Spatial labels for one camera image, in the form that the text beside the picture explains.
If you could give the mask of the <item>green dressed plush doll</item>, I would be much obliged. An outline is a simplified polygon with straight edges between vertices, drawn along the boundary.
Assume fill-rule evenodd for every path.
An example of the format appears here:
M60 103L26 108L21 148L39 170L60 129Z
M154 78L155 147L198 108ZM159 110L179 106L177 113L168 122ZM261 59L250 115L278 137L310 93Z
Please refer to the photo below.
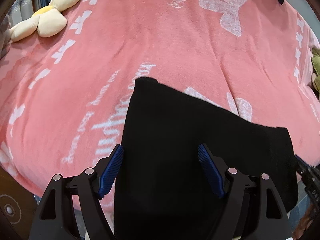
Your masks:
M317 92L319 92L319 76L320 76L320 55L319 55L319 49L312 48L312 58L311 63L313 66L313 73L311 77L311 81L313 84L313 87Z

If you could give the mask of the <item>black pants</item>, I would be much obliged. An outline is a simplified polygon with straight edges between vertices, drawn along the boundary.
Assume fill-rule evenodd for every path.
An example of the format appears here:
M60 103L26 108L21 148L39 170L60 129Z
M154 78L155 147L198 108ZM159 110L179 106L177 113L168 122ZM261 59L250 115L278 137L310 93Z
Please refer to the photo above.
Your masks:
M221 203L197 150L245 175L268 174L286 213L298 197L287 129L253 124L154 79L135 81L116 178L116 239L214 239Z

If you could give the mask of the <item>dark round floor device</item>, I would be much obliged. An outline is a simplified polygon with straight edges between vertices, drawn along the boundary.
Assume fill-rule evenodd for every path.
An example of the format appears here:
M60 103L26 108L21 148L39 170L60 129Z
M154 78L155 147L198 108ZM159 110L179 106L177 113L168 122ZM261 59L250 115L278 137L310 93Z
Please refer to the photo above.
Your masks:
M4 212L5 218L7 218L12 225L18 224L22 218L22 210L18 202L8 194L1 194L0 200L1 211Z

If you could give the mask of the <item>cream flower plush pillow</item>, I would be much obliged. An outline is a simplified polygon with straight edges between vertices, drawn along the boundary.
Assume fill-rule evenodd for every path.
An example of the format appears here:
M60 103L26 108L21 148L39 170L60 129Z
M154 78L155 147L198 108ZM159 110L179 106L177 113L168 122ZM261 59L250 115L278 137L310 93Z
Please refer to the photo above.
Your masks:
M20 41L35 31L40 37L51 37L62 31L67 25L67 18L62 12L76 5L80 0L51 0L29 19L23 20L10 29L12 42Z

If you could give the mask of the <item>pink blanket white bows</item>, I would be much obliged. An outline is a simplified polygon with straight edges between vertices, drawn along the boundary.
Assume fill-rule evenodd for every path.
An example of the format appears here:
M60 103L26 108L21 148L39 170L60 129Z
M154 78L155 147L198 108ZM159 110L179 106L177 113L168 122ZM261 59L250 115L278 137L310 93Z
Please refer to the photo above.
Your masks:
M81 0L67 26L33 34L1 59L1 164L40 196L120 142L143 76L230 111L286 127L319 163L319 100L303 16L277 0Z

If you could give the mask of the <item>grey pillow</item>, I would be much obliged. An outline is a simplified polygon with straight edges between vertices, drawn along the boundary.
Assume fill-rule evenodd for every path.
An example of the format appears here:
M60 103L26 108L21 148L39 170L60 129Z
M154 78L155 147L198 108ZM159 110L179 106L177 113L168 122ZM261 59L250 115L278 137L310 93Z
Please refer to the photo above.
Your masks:
M11 39L10 35L10 21L9 16L6 15L3 21L1 22L0 29L0 57L3 58L9 51L9 42Z

